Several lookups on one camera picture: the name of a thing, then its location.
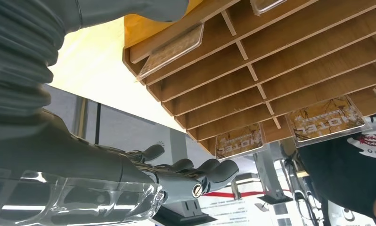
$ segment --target gray robotic arm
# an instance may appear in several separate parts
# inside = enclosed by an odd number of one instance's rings
[[[57,191],[60,181],[83,181],[83,186],[77,183],[67,192],[63,186],[65,194],[59,200],[68,205],[89,203],[90,199],[106,202],[107,194],[95,190],[101,183],[116,188],[142,185],[145,191],[152,191],[144,193],[143,200],[128,190],[120,193],[118,201],[109,201],[107,206],[112,208],[136,206],[128,214],[115,209],[90,214],[96,209],[77,208],[77,212],[48,221],[53,225],[90,225],[134,219],[131,216],[150,217],[144,213],[153,207],[153,200],[160,205],[195,199],[224,187],[235,177],[238,168],[232,161],[209,160],[198,169],[189,160],[152,166],[148,162],[164,152],[159,146],[126,153],[92,145],[71,135],[59,117],[42,109],[50,103],[49,94],[42,89],[42,84],[50,83],[53,77],[47,67],[56,63],[57,50],[68,32],[130,13],[174,21],[184,15],[187,4],[188,0],[0,0],[0,169],[7,172],[6,177],[0,174],[0,222],[6,222],[0,225],[23,225],[21,222],[29,222],[26,219],[42,214],[31,215],[15,206],[38,203],[33,206],[43,205],[48,211],[50,202],[45,200],[53,199],[52,192]],[[20,192],[20,184],[31,182],[25,176],[30,172],[62,179],[53,183],[45,179],[51,191],[47,197],[35,188]],[[89,185],[94,186],[90,192],[81,189],[89,189]]]

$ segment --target acrylic card holder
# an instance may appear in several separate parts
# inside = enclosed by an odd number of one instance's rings
[[[286,115],[286,120],[296,147],[371,129],[348,96],[290,112]]]
[[[200,24],[153,52],[137,76],[140,81],[179,57],[189,53],[202,43],[204,24]]]
[[[250,2],[254,13],[259,16],[279,4],[286,2],[286,0],[251,0]]]
[[[224,160],[261,151],[264,147],[261,123],[237,129],[216,137],[216,159]]]

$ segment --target gray panel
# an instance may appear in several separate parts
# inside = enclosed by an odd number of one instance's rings
[[[159,159],[156,159],[151,163],[173,163],[170,144],[170,128],[139,118],[135,115],[118,111],[108,106],[102,106],[101,108],[99,143],[101,145],[116,147],[124,151],[143,151],[151,145],[161,144],[164,146],[165,153]]]
[[[67,128],[71,131],[73,128],[77,96],[49,85],[44,85],[44,89],[47,90],[52,97],[51,104],[44,108],[61,117]]]

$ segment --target printed sign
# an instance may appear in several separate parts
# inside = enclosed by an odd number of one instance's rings
[[[263,147],[259,124],[247,126],[217,136],[216,158],[223,159]]]
[[[291,112],[287,119],[298,142],[365,125],[361,113],[346,96]]]

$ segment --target wooden rack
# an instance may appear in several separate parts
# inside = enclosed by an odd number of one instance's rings
[[[137,76],[199,22],[201,46],[141,82],[211,153],[216,136],[258,122],[266,142],[290,137],[286,113],[345,94],[376,113],[376,0],[288,0],[260,16],[249,0],[205,0],[123,62]]]

